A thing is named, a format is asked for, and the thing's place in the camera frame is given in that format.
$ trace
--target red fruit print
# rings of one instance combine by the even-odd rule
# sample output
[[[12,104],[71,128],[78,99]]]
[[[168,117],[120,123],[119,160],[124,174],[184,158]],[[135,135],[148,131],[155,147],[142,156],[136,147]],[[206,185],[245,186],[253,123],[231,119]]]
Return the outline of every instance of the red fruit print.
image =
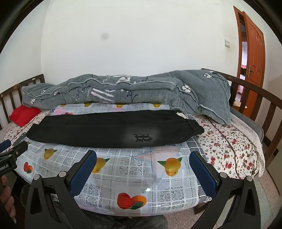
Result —
[[[117,204],[122,209],[129,209],[132,207],[131,197],[127,193],[120,193],[118,195]]]
[[[23,165],[23,170],[26,172],[27,171],[27,168],[28,167],[28,163],[27,162],[25,162],[25,164]]]

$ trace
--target light switch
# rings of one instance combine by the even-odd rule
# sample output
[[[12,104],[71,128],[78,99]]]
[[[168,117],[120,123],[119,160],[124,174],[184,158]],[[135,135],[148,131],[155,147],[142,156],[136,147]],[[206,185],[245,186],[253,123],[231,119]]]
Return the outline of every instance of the light switch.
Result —
[[[229,41],[225,40],[225,46],[226,46],[227,48],[230,48],[230,43],[229,43]]]

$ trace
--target person's hand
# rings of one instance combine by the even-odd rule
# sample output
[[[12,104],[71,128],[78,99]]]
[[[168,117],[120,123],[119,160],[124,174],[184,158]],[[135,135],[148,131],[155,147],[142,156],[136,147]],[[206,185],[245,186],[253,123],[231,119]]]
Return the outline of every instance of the person's hand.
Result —
[[[0,199],[5,206],[9,215],[13,218],[16,216],[16,210],[14,206],[14,198],[11,196],[11,189],[7,186],[8,179],[5,176],[1,177],[2,184],[4,186],[2,193],[0,194]]]

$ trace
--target orange fruit print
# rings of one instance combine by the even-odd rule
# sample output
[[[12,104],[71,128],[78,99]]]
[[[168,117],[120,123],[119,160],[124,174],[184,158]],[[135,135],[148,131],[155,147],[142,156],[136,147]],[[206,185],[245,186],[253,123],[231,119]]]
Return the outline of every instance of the orange fruit print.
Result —
[[[132,209],[136,210],[138,208],[143,207],[147,202],[145,196],[137,195],[134,197],[130,197],[127,193],[120,193],[118,195],[117,204],[121,209]]]

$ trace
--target person's leg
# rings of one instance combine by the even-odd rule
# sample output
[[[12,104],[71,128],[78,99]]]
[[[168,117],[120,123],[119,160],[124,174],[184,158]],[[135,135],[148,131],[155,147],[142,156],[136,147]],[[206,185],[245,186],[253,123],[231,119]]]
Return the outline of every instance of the person's leg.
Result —
[[[57,212],[57,215],[61,221],[61,223],[68,227],[69,229],[72,229],[72,226],[70,225],[62,207],[61,204],[57,201],[53,201],[55,210]],[[83,213],[85,214],[86,218],[89,220],[91,225],[95,229],[112,229],[112,228],[118,228],[116,226],[119,226],[120,223],[116,222],[112,216],[110,215],[103,215],[98,214],[90,211],[83,210]]]
[[[168,222],[164,215],[133,217],[115,229],[168,229]]]

